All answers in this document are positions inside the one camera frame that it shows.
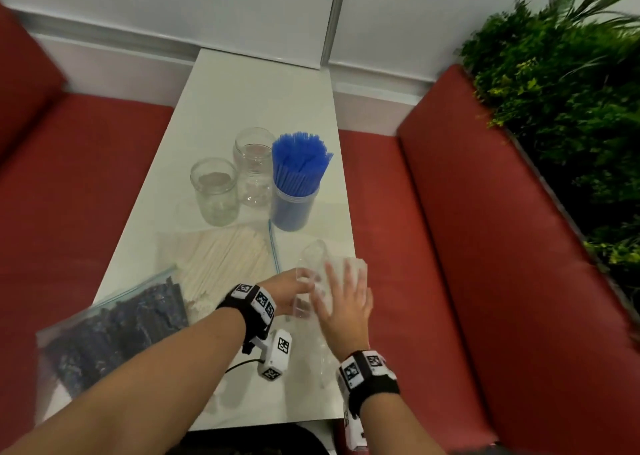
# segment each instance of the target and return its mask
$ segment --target artificial plant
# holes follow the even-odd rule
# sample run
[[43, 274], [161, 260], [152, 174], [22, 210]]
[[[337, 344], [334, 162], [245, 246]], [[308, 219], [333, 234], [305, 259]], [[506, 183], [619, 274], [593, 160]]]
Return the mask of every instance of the artificial plant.
[[524, 0], [461, 50], [508, 126], [640, 309], [640, 17], [622, 0]]

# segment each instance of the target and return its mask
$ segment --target blue straw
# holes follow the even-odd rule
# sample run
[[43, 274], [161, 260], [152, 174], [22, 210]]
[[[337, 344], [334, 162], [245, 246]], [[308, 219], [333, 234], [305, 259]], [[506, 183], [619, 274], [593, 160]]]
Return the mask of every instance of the blue straw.
[[278, 138], [271, 152], [273, 182], [291, 197], [307, 197], [316, 192], [333, 157], [320, 136], [301, 131]]

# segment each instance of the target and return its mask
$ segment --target wristband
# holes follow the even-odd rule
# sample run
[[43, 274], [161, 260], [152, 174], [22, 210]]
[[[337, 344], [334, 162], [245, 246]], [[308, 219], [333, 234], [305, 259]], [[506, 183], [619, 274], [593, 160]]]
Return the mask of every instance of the wristband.
[[246, 334], [244, 335], [244, 354], [250, 354], [253, 348], [251, 340], [258, 337], [267, 338], [271, 322], [275, 315], [275, 302], [269, 292], [259, 285], [236, 285], [216, 308], [236, 308], [244, 318]]
[[356, 351], [340, 364], [338, 386], [344, 403], [354, 417], [360, 416], [362, 403], [379, 393], [400, 394], [396, 375], [376, 351]]

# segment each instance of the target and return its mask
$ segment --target empty glass jar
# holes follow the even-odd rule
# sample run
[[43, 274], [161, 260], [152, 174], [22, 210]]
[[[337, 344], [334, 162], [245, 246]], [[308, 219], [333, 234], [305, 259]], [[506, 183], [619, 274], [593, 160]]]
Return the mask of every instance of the empty glass jar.
[[273, 183], [271, 146], [275, 139], [263, 127], [240, 131], [236, 138], [234, 161], [238, 170], [238, 198], [245, 205], [269, 205]]
[[205, 158], [191, 168], [191, 184], [202, 218], [210, 225], [228, 225], [238, 217], [237, 172], [224, 158]]

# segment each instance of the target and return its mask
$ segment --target blue plastic container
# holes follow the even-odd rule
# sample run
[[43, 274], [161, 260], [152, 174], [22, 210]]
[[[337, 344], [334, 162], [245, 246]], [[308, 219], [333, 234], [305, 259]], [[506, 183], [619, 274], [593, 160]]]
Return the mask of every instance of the blue plastic container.
[[283, 231], [293, 232], [305, 227], [314, 204], [314, 199], [320, 188], [316, 192], [306, 197], [292, 197], [282, 192], [277, 186], [273, 186], [273, 197], [271, 198], [271, 222]]

